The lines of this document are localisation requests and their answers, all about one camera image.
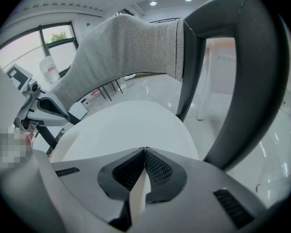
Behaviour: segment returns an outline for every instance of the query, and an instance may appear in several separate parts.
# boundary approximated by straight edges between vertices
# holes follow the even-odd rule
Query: window
[[[46,56],[52,56],[62,77],[72,64],[77,48],[71,22],[39,26],[0,46],[0,67],[6,72],[13,64],[18,64],[30,72],[44,90],[49,90],[50,84],[44,80],[39,63]]]

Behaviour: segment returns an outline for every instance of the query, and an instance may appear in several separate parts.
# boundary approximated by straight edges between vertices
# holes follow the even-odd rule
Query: pixelated area
[[[9,128],[0,133],[0,166],[15,168],[25,163],[32,147],[26,133]]]

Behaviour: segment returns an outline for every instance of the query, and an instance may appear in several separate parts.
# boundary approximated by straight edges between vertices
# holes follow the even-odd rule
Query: white floor
[[[158,75],[124,81],[127,88],[115,92],[109,85],[106,89],[112,98],[104,99],[101,94],[92,99],[93,108],[84,117],[128,100],[156,102],[176,114],[181,83],[167,75]],[[196,119],[202,85],[197,87],[184,125],[195,143],[202,160],[214,143],[225,120],[232,95],[213,93],[204,120]],[[257,147],[229,175],[254,192],[266,206],[284,198],[291,189],[291,117],[279,110],[278,115]]]

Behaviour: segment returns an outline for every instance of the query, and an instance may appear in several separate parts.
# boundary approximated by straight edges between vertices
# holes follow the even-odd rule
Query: mesh vent
[[[141,151],[139,154],[117,166],[112,172],[113,178],[129,191],[132,190],[144,170],[144,154],[144,151]]]
[[[79,172],[80,170],[77,167],[72,167],[64,170],[55,171],[58,177],[65,176],[71,173]]]
[[[151,191],[166,184],[173,173],[172,168],[148,151],[145,154],[145,169],[151,183]]]
[[[238,229],[250,223],[253,217],[247,213],[241,204],[230,194],[226,189],[221,189],[214,192],[214,195],[219,200],[220,204],[232,219]]]

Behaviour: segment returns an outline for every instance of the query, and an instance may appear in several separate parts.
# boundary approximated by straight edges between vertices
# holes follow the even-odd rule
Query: tree
[[[63,40],[63,39],[67,39],[67,35],[66,35],[65,31],[60,32],[59,34],[52,33],[51,42],[58,41],[58,40]]]

